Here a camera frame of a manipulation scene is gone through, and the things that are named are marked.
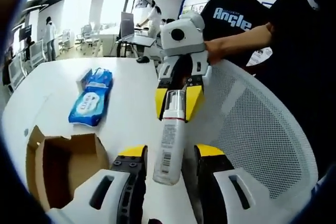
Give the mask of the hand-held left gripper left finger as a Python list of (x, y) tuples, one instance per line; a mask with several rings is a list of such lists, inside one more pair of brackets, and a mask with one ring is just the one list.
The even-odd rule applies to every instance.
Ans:
[(63, 208), (52, 208), (52, 223), (141, 223), (146, 193), (148, 147), (119, 153), (109, 169), (101, 169), (75, 189)]

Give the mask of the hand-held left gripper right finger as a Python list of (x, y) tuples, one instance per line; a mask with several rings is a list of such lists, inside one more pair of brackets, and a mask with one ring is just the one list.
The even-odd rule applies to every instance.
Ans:
[(197, 186), (204, 223), (278, 223), (269, 190), (220, 149), (197, 144)]

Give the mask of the person's right hand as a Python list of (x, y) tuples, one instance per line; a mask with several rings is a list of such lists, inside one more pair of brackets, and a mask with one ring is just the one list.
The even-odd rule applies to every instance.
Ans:
[(204, 41), (208, 52), (207, 61), (210, 65), (215, 65), (230, 54), (228, 38), (218, 38), (210, 41)]

